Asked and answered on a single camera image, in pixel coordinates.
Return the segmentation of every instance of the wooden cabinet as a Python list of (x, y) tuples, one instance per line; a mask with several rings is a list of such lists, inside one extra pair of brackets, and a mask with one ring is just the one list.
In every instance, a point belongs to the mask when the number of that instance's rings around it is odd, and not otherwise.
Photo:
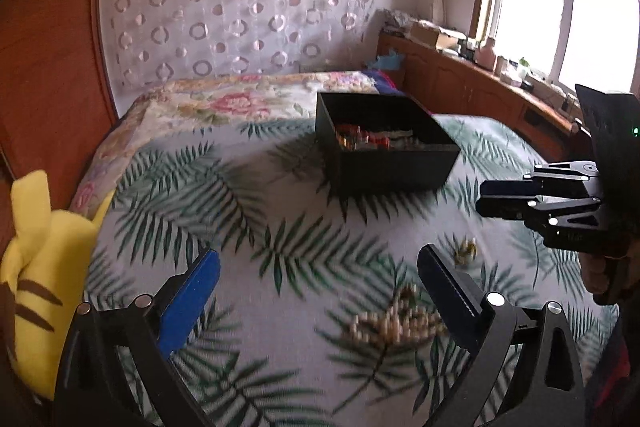
[(513, 128), (523, 104), (519, 95), (482, 77), (466, 84), (466, 93), (467, 114), (494, 118)]
[(431, 89), (431, 110), (441, 114), (467, 114), (466, 79), (452, 68), (440, 66)]
[(66, 208), (115, 123), (97, 0), (0, 0), (0, 148), (14, 175), (49, 176)]
[(572, 134), (569, 121), (532, 94), (516, 89), (465, 60), (407, 39), (380, 35), (378, 53), (405, 55), (404, 91), (441, 114), (493, 118), (513, 129), (549, 162), (592, 157), (589, 141)]

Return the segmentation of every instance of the black box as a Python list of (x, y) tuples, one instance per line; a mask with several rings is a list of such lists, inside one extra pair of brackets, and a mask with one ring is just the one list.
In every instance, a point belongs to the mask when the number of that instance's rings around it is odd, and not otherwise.
[[(338, 143), (335, 125), (363, 130), (412, 130), (425, 150), (348, 151)], [(460, 148), (414, 99), (394, 94), (319, 92), (316, 138), (326, 175), (340, 197), (366, 193), (437, 190), (458, 158)]]

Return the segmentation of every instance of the metal screw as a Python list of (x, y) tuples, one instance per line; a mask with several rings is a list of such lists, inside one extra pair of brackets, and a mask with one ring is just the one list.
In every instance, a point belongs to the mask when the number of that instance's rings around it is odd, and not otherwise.
[(504, 297), (499, 293), (492, 292), (486, 296), (486, 301), (494, 306), (502, 306), (504, 304)]
[(76, 308), (76, 313), (78, 315), (86, 315), (90, 311), (91, 311), (91, 304), (89, 304), (88, 302), (82, 302), (78, 304), (78, 307)]
[(546, 307), (550, 312), (552, 312), (555, 315), (559, 315), (562, 313), (562, 306), (557, 302), (549, 302), (549, 304), (547, 304)]
[(151, 295), (138, 295), (136, 297), (136, 300), (134, 300), (134, 304), (136, 305), (136, 308), (148, 308), (149, 306), (151, 306), (151, 301), (153, 300), (153, 298), (151, 297)]

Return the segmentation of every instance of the yellow plush toy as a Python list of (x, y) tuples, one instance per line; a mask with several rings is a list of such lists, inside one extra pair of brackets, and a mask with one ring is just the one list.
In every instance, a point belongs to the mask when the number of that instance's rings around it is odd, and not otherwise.
[(11, 189), (15, 237), (0, 264), (2, 329), (14, 371), (32, 391), (53, 399), (66, 333), (110, 194), (93, 221), (51, 210), (44, 171)]

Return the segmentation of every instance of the bed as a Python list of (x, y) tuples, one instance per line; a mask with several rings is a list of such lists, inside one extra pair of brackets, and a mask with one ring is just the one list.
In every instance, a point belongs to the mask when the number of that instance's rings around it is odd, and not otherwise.
[[(419, 285), (415, 257), (426, 243), (454, 256), (475, 238), (466, 269), (484, 291), (521, 306), (562, 303), (585, 380), (606, 345), (618, 309), (594, 304), (577, 254), (475, 212), (484, 179), (520, 178), (542, 161), (502, 124), (435, 117), (461, 149), (435, 193), (332, 196), (314, 139), (316, 92), (388, 92), (375, 77), (171, 82), (138, 99), (78, 187), (71, 208), (88, 217), (115, 190), (85, 281), (85, 298), (100, 309), (154, 294), (205, 247), (220, 252), (220, 282), (173, 355), (216, 425), (423, 425), (466, 352), (446, 332), (373, 346), (348, 330), (354, 314), (383, 314), (405, 285)], [(417, 301), (432, 308), (424, 291)], [(499, 407), (517, 356), (513, 349), (482, 419)], [(121, 359), (157, 422), (130, 354)]]

